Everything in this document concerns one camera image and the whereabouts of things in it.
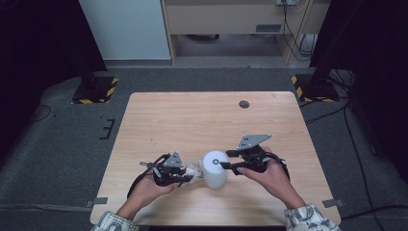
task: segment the gray carpet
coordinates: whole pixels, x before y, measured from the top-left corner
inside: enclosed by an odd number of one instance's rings
[[[83,208],[93,200],[108,163],[128,98],[136,91],[293,91],[291,76],[308,69],[266,68],[137,68],[110,69],[119,78],[106,104],[72,105],[79,78],[51,87],[43,94],[33,122],[16,143],[0,171],[1,230],[90,230],[90,211],[50,212],[37,209],[4,209],[5,205],[39,204]],[[305,120],[340,109],[336,103],[312,103],[301,108]],[[408,186],[386,157],[373,156],[370,144],[350,111],[347,120],[368,179],[374,207],[408,205]],[[108,140],[104,127],[115,119]],[[335,198],[345,206],[342,217],[370,208],[362,172],[344,123],[343,112],[308,125],[321,165]],[[377,212],[385,230],[408,227],[408,210]],[[372,214],[345,219],[343,230],[380,230]]]

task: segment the yellow and black striped tape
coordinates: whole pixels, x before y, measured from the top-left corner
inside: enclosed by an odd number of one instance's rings
[[[115,91],[116,83],[117,83],[118,80],[119,80],[119,78],[114,78],[112,80],[110,88],[107,91],[106,96],[104,98],[99,98],[99,99],[86,99],[86,98],[84,98],[84,99],[80,99],[78,101],[75,101],[74,103],[75,104],[107,103],[111,99],[112,94]]]
[[[294,89],[296,90],[297,97],[299,98],[300,101],[306,101],[306,102],[313,102],[313,101],[319,101],[319,102],[335,102],[336,100],[330,97],[306,97],[303,94],[303,90],[299,85],[299,82],[297,81],[296,76],[292,76],[292,83],[294,85]]]

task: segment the white cylinder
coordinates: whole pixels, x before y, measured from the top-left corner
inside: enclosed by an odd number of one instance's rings
[[[204,181],[212,189],[219,189],[227,182],[228,172],[222,168],[220,162],[229,162],[227,155],[221,151],[211,151],[204,156],[201,163]]]

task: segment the hand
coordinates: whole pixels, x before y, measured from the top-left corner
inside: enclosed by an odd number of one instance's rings
[[[146,175],[138,182],[129,198],[116,214],[122,218],[133,220],[141,208],[147,206],[161,195],[173,192],[176,187],[177,183],[165,187],[158,186],[152,175]]]
[[[272,152],[269,147],[262,148],[266,152]],[[238,167],[237,171],[261,184],[271,195],[282,200],[288,209],[296,209],[306,205],[292,186],[282,166],[274,160],[268,161],[268,168],[262,173],[245,167]]]

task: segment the black curtain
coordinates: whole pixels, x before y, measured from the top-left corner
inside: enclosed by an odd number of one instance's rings
[[[407,12],[406,0],[332,0],[311,66],[354,71],[354,112],[374,153],[389,157],[408,182]]]
[[[0,164],[30,122],[42,92],[79,76],[57,36],[61,29],[78,47],[90,71],[106,70],[78,1],[0,2]]]

